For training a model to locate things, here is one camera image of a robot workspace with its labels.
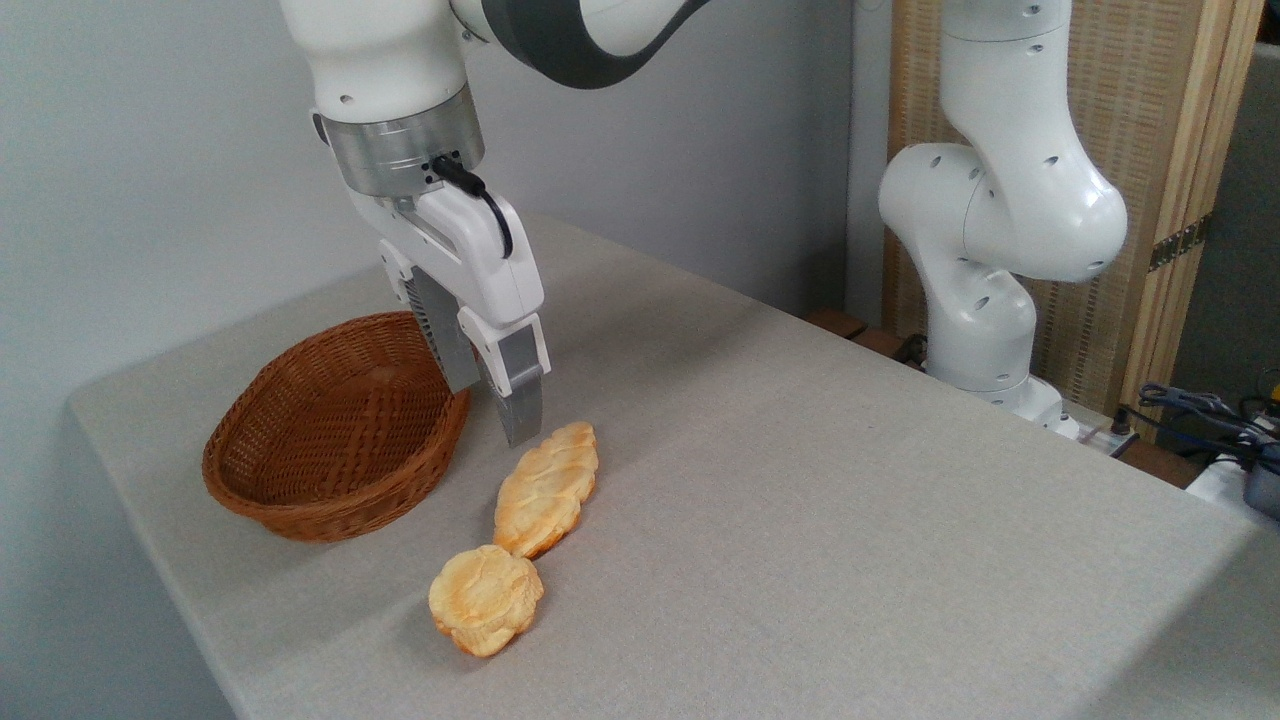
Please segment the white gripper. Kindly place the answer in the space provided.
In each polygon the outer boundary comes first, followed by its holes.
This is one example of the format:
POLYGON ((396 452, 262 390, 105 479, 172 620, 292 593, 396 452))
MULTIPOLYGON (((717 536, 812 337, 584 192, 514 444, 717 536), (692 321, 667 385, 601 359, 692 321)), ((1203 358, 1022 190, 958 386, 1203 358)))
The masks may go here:
POLYGON ((380 255, 401 302, 407 304, 453 395, 483 378, 497 401, 511 447, 541 432, 541 378, 550 359, 539 315, 544 288, 518 214, 504 199, 497 206, 513 242, 492 209, 452 184, 421 195, 417 227, 388 201, 348 192, 357 213, 381 236, 380 255), (472 311, 460 311, 460 305, 472 311))

